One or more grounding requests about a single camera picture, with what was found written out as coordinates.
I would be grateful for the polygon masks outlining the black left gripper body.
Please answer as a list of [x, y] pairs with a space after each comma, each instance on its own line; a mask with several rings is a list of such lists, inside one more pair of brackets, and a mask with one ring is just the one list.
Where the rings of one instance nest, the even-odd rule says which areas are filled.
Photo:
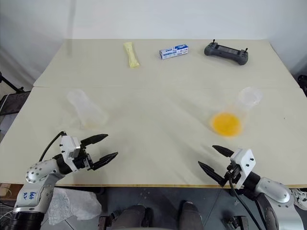
[[74, 148], [72, 154], [73, 171], [77, 171], [83, 168], [86, 168], [87, 170], [94, 170], [93, 161], [90, 155], [86, 152], [86, 147], [88, 145], [88, 143], [82, 143], [81, 145]]

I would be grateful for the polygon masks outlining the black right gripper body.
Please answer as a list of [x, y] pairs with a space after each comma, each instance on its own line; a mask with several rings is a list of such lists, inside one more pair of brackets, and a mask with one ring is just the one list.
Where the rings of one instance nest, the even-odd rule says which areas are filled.
[[230, 163], [227, 166], [227, 172], [224, 175], [224, 184], [232, 179], [233, 184], [237, 184], [239, 179], [241, 178], [241, 167], [236, 163]]

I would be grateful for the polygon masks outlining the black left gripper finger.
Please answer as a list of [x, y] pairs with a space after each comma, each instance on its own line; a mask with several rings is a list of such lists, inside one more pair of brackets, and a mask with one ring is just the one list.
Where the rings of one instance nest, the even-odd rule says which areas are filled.
[[94, 135], [94, 136], [91, 136], [91, 137], [88, 137], [86, 139], [83, 139], [81, 141], [81, 145], [83, 147], [86, 147], [90, 144], [95, 144], [97, 142], [100, 142], [102, 141], [103, 139], [105, 139], [106, 137], [108, 137], [108, 134], [98, 134], [98, 135]]
[[118, 152], [114, 152], [108, 155], [105, 155], [101, 157], [97, 162], [93, 162], [91, 157], [88, 155], [87, 160], [89, 163], [89, 170], [97, 170], [107, 164], [109, 164], [116, 156], [118, 155]]

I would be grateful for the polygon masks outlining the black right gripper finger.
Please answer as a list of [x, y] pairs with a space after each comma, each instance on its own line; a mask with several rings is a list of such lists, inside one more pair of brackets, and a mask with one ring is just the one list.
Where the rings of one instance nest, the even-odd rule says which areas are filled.
[[211, 168], [209, 165], [200, 161], [198, 162], [198, 164], [209, 177], [215, 180], [221, 187], [224, 187], [224, 185], [226, 184], [226, 179], [224, 177], [217, 174], [215, 170]]
[[222, 146], [219, 146], [219, 145], [212, 145], [212, 147], [217, 151], [219, 152], [220, 154], [222, 154], [223, 156], [225, 157], [231, 157], [234, 152], [228, 148], [225, 148], [225, 147], [222, 147]]

